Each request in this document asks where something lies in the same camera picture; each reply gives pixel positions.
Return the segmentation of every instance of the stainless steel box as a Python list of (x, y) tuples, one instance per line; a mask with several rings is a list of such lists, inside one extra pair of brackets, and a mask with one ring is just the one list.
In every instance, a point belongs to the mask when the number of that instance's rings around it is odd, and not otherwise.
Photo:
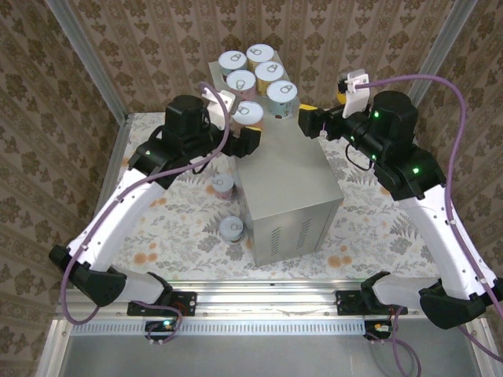
[[(229, 89), (218, 62), (210, 63), (217, 90)], [(240, 216), (257, 266), (318, 251), (343, 193), (317, 140), (290, 119), (275, 119), (264, 107), (260, 146), (243, 159), (229, 159), (240, 200)]]

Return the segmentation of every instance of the wall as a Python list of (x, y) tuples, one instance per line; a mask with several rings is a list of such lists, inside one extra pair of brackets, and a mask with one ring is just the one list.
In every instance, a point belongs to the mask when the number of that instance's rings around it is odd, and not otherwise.
[[(498, 276), (503, 276), (502, 24), (503, 2), (478, 2), (439, 70), (461, 89), (468, 106), (453, 201), (480, 254)], [(446, 171), (459, 124), (457, 100), (448, 89), (435, 85), (419, 110), (418, 140)], [(503, 339), (503, 321), (490, 319)]]
[(0, 375), (35, 373), (117, 125), (43, 1), (0, 1)]
[(129, 112), (198, 93), (209, 61), (259, 42), (279, 51), (304, 103), (333, 104), (339, 73), (419, 71), (453, 1), (71, 0)]

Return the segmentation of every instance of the floral tablecloth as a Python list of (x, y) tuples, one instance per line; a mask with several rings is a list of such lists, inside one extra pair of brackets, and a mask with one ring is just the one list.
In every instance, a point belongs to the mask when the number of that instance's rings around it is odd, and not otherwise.
[[(119, 176), (136, 147), (147, 140), (163, 113), (135, 114)], [(257, 268), (250, 243), (229, 246), (218, 224), (239, 214), (236, 200), (215, 198), (211, 177), (229, 171), (227, 157), (214, 159), (201, 175), (184, 173), (154, 201), (125, 239), (114, 264), (154, 272), (168, 280), (366, 278), (381, 270), (403, 276), (436, 276), (417, 229), (371, 172), (352, 166), (345, 141), (319, 139), (344, 194), (321, 251)], [(367, 162), (350, 150), (357, 163)]]

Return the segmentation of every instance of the purple cable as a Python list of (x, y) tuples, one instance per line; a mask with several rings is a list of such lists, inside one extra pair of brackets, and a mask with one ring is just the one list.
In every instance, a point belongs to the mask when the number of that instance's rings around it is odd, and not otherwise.
[(91, 240), (91, 238), (93, 237), (93, 235), (100, 228), (101, 224), (103, 224), (103, 221), (110, 215), (110, 213), (117, 206), (117, 204), (119, 204), (120, 201), (127, 196), (127, 194), (129, 194), (131, 191), (135, 190), (137, 187), (143, 185), (144, 183), (154, 181), (158, 178), (167, 177), (168, 175), (183, 173), (184, 171), (191, 170), (196, 167), (200, 167), (201, 165), (204, 165), (205, 163), (209, 162), (214, 157), (216, 157), (220, 153), (220, 151), (222, 151), (224, 145), (226, 144), (227, 138), (229, 137), (229, 112), (227, 111), (227, 107), (223, 103), (223, 100), (220, 97), (220, 95), (218, 94), (218, 92), (212, 86), (210, 86), (210, 84), (202, 81), (199, 83), (199, 87), (202, 92), (204, 92), (205, 90), (209, 90), (215, 96), (218, 103), (222, 107), (224, 119), (226, 121), (222, 141), (220, 141), (220, 144), (218, 145), (218, 147), (209, 156), (204, 157), (201, 161), (198, 161), (197, 163), (193, 163), (192, 165), (187, 165), (186, 167), (179, 167), (177, 169), (171, 169), (168, 171), (164, 171), (162, 173), (154, 174), (149, 177), (143, 178), (139, 181), (136, 181), (131, 186), (124, 189), (124, 191), (122, 191), (116, 197), (116, 200), (111, 202), (110, 205), (104, 210), (103, 214), (101, 214), (99, 219), (97, 219), (97, 221), (94, 223), (93, 227), (87, 233), (87, 236), (86, 236), (86, 238), (84, 238), (84, 241), (80, 244), (79, 249), (77, 249), (77, 251), (73, 255), (72, 259), (70, 259), (70, 262), (68, 263), (68, 265), (64, 271), (64, 274), (63, 274), (63, 280), (61, 281), (61, 289), (60, 289), (61, 308), (63, 309), (64, 317), (71, 324), (79, 325), (79, 324), (88, 323), (96, 316), (98, 310), (100, 309), (99, 307), (96, 307), (96, 309), (94, 309), (94, 311), (85, 320), (76, 320), (75, 318), (72, 317), (72, 315), (68, 311), (68, 304), (67, 304), (67, 300), (66, 300), (66, 288), (68, 286), (68, 280), (70, 278), (70, 272), (72, 271), (73, 266), (75, 265), (77, 260), (80, 258), (80, 255), (85, 251), (85, 249), (87, 249), (86, 246), (89, 243), (89, 241)]
[(480, 350), (483, 351), (487, 356), (492, 357), (493, 359), (499, 361), (500, 363), (503, 363), (503, 357), (498, 356), (497, 354), (489, 351), (481, 342), (479, 342), (479, 340), (477, 340), (475, 336), (470, 334), (466, 328), (464, 328), (463, 326), (458, 326), (457, 328), (459, 329), (459, 331), (465, 334), (468, 337), (468, 339), (470, 339), (477, 347), (479, 347)]
[[(381, 342), (385, 342), (385, 343), (393, 342), (392, 339), (379, 339), (374, 334), (371, 334), (369, 332), (367, 332), (367, 335), (370, 336), (371, 338), (374, 338), (376, 341), (381, 341)], [(409, 343), (404, 342), (401, 339), (395, 339), (395, 344), (398, 344), (398, 345), (402, 346), (416, 360), (416, 364), (417, 364), (417, 377), (420, 377), (421, 373), (422, 373), (421, 362), (419, 361), (419, 357), (417, 356), (416, 351), (414, 351), (414, 348), (412, 348), (412, 346)]]
[(374, 81), (374, 82), (370, 82), (368, 84), (356, 85), (355, 88), (356, 89), (372, 88), (374, 86), (391, 84), (393, 82), (410, 81), (410, 80), (418, 80), (418, 79), (440, 82), (441, 84), (448, 86), (449, 89), (451, 89), (453, 91), (453, 93), (456, 95), (457, 100), (459, 101), (459, 105), (461, 107), (460, 121), (459, 121), (460, 124), (459, 124), (459, 129), (457, 131), (456, 140), (454, 141), (453, 149), (450, 154), (449, 167), (447, 169), (447, 183), (446, 183), (446, 193), (445, 193), (447, 219), (451, 223), (450, 228), (453, 231), (454, 237), (456, 238), (457, 242), (459, 243), (459, 245), (460, 245), (461, 249), (463, 250), (464, 255), (468, 259), (470, 265), (474, 269), (475, 274), (479, 278), (479, 281), (482, 284), (484, 290), (487, 292), (487, 295), (490, 297), (490, 300), (494, 304), (494, 307), (496, 308), (497, 313), (499, 314), (500, 318), (503, 320), (503, 309), (500, 307), (499, 301), (497, 300), (493, 291), (490, 289), (490, 286), (486, 281), (486, 277), (484, 276), (482, 270), (480, 269), (479, 265), (477, 264), (477, 261), (473, 258), (472, 253), (470, 253), (470, 250), (468, 249), (468, 246), (466, 245), (466, 243), (463, 239), (463, 236), (461, 235), (459, 229), (457, 228), (457, 225), (453, 222), (454, 216), (453, 216), (453, 207), (452, 207), (452, 201), (451, 201), (451, 193), (452, 193), (452, 186), (453, 186), (454, 161), (456, 159), (456, 154), (457, 154), (457, 150), (459, 149), (459, 144), (461, 142), (461, 138), (463, 137), (464, 126), (466, 123), (466, 103), (464, 102), (463, 94), (451, 81), (444, 79), (442, 77), (435, 76), (435, 75), (404, 75), (404, 76), (392, 77), (390, 79)]
[[(171, 334), (168, 335), (167, 338), (163, 339), (163, 341), (161, 343), (153, 343), (153, 344), (159, 344), (160, 346), (162, 346), (162, 345), (170, 342), (173, 339), (174, 335), (178, 332), (178, 330), (180, 330), (180, 327), (182, 326), (182, 321), (183, 321), (183, 315), (180, 312), (180, 310), (178, 310), (176, 308), (173, 308), (171, 306), (151, 305), (151, 304), (147, 304), (146, 302), (143, 302), (143, 301), (133, 301), (133, 302), (136, 305), (143, 306), (143, 307), (145, 307), (147, 309), (167, 309), (167, 310), (170, 310), (171, 312), (175, 312), (176, 315), (178, 316), (178, 318), (177, 318), (177, 326), (176, 326), (176, 328), (173, 329), (173, 331), (171, 332)], [(159, 325), (158, 324), (154, 324), (147, 331), (147, 339), (149, 340), (149, 342), (152, 341), (152, 338), (151, 338), (152, 330), (154, 328), (156, 328), (157, 326), (159, 326)]]

